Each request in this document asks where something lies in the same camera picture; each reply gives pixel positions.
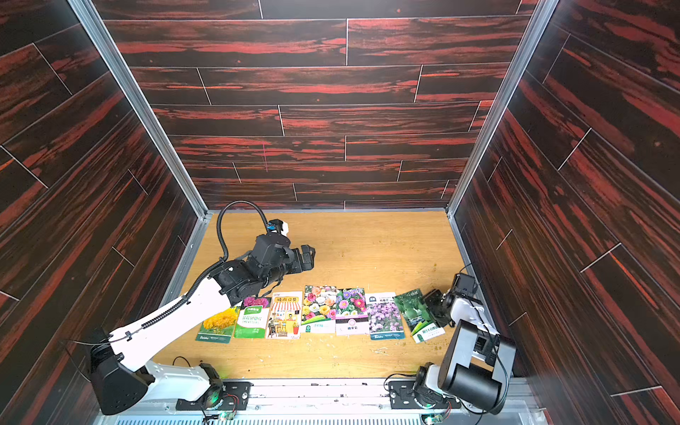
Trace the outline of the green gourd seed packet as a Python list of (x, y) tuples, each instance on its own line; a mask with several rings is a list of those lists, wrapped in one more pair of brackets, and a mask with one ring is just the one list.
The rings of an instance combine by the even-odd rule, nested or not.
[(411, 337), (417, 344), (444, 336), (444, 329), (437, 324), (430, 313), (420, 289), (400, 294), (394, 298), (394, 301), (406, 320)]

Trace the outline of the pink cosmos seed packet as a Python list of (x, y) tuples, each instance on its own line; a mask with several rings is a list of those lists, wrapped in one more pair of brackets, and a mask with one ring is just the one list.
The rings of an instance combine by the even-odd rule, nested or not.
[(372, 340), (400, 340), (406, 337), (394, 292), (366, 295), (369, 336)]

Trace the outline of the magenta flower green seed packet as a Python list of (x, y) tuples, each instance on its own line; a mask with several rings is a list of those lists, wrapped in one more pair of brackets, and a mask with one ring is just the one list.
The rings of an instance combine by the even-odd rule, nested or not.
[(271, 298), (248, 297), (243, 301), (234, 332), (235, 338), (264, 339)]

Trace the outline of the cartoon shop seed packet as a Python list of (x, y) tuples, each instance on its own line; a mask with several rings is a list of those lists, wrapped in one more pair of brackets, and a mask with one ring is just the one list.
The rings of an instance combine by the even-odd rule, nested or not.
[(276, 292), (271, 300), (267, 339), (298, 339), (303, 307), (301, 291)]

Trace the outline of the mixed ranunculus seed packet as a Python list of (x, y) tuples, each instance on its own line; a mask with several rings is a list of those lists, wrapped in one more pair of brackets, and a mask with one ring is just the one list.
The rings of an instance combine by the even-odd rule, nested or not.
[(304, 290), (301, 331), (303, 333), (334, 334), (336, 332), (335, 286), (307, 285)]

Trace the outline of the yellow marigold seed packet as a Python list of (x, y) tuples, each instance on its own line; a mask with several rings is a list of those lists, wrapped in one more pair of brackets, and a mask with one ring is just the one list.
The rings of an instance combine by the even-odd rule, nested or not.
[(202, 322), (196, 340), (200, 342), (229, 344), (237, 327), (240, 308), (233, 306)]

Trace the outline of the aster flower seed packet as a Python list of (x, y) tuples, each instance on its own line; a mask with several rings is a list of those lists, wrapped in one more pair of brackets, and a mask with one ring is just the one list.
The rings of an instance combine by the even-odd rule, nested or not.
[(368, 335), (369, 316), (363, 288), (343, 289), (336, 298), (336, 334)]

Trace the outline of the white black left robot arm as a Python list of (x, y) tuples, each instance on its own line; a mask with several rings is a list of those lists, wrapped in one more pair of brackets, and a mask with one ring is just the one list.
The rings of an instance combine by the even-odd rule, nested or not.
[(307, 244), (293, 248), (281, 233), (260, 235), (251, 251), (234, 260), (218, 260), (184, 295), (110, 332), (90, 352), (90, 382), (102, 414), (120, 414), (141, 401), (196, 402), (216, 391), (221, 379), (211, 366), (163, 366), (153, 357), (198, 324), (287, 274), (313, 269), (314, 258), (315, 249)]

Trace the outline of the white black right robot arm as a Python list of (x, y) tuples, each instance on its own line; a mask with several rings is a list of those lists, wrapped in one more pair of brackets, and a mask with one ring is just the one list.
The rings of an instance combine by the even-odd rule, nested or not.
[(499, 414), (508, 396), (515, 342), (490, 323), (476, 298), (476, 278), (458, 273), (445, 294), (425, 296), (439, 325), (453, 327), (442, 363), (429, 363), (416, 375), (414, 401), (422, 408), (449, 407), (455, 400), (472, 414)]

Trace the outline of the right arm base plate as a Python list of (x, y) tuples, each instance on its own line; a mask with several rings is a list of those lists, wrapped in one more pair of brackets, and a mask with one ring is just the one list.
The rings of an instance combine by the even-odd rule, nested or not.
[(391, 409), (393, 410), (442, 410), (460, 409), (456, 398), (445, 398), (431, 389), (420, 386), (414, 388), (414, 379), (389, 380), (386, 383)]

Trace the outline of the aluminium front rail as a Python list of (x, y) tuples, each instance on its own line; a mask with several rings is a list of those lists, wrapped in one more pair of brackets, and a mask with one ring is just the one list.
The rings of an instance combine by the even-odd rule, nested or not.
[(393, 410), (383, 378), (253, 379), (248, 407), (237, 412), (187, 412), (176, 401), (143, 402), (97, 424), (547, 424), (529, 385), (514, 380), (499, 414), (469, 409)]

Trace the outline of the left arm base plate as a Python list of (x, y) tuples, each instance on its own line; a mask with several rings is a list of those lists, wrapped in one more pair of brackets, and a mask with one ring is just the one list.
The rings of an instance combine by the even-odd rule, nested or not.
[(195, 412), (237, 412), (248, 407), (253, 384), (247, 381), (222, 382), (221, 388), (211, 387), (197, 401), (177, 400), (177, 411)]

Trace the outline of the aluminium corner post left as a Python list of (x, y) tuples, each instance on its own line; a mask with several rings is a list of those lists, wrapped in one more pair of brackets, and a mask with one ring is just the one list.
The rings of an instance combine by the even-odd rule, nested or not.
[(208, 207), (205, 201), (189, 177), (186, 167), (182, 164), (166, 131), (164, 131), (151, 105), (143, 95), (139, 84), (115, 44), (104, 21), (97, 12), (95, 5), (91, 1), (86, 0), (68, 0), (67, 3), (129, 101), (133, 111), (150, 136), (162, 159), (164, 159), (169, 171), (175, 177), (196, 216), (199, 219), (204, 219), (208, 214)]

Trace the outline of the aluminium corner post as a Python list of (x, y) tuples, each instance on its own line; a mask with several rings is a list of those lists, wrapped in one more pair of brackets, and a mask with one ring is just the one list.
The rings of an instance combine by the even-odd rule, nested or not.
[(68, 0), (67, 3), (129, 101), (133, 111), (150, 136), (162, 159), (164, 159), (169, 171), (175, 177), (196, 216), (199, 219), (204, 219), (208, 214), (208, 207), (205, 201), (189, 177), (186, 167), (182, 164), (166, 131), (164, 131), (151, 105), (143, 95), (139, 84), (115, 44), (104, 21), (97, 12), (95, 5), (91, 1), (86, 0)]
[(454, 215), (463, 200), (465, 192), (471, 184), (476, 170), (478, 170), (483, 156), (487, 151), (492, 137), (500, 124), (501, 119), (508, 108), (508, 105), (516, 91), (520, 79), (524, 75), (529, 62), (531, 61), (539, 41), (545, 33), (545, 30), (554, 14), (559, 1), (558, 0), (543, 0), (539, 1), (538, 5), (529, 20), (529, 24), (518, 46), (518, 49), (513, 57), (506, 77), (499, 87), (490, 111), (487, 115), (485, 123), (479, 132), (476, 139), (475, 146), (472, 150), (471, 156), (463, 174), (460, 177), (459, 184), (453, 194), (453, 198), (447, 207), (447, 217), (451, 224), (454, 222)]

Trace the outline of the aluminium corner post right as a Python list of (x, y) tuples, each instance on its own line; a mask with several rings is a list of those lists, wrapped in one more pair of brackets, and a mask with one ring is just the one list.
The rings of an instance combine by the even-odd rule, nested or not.
[(539, 1), (538, 5), (529, 20), (529, 24), (518, 46), (518, 49), (513, 57), (506, 77), (499, 87), (490, 111), (487, 115), (485, 123), (479, 132), (476, 139), (475, 146), (472, 150), (471, 156), (463, 174), (460, 177), (459, 184), (453, 194), (453, 198), (447, 207), (447, 217), (451, 224), (454, 222), (454, 215), (463, 200), (465, 192), (471, 184), (476, 170), (478, 170), (483, 156), (487, 151), (492, 137), (500, 124), (501, 119), (508, 108), (508, 105), (516, 91), (520, 79), (524, 75), (529, 62), (531, 61), (539, 41), (545, 33), (545, 30), (554, 14), (559, 1), (558, 0), (543, 0)]

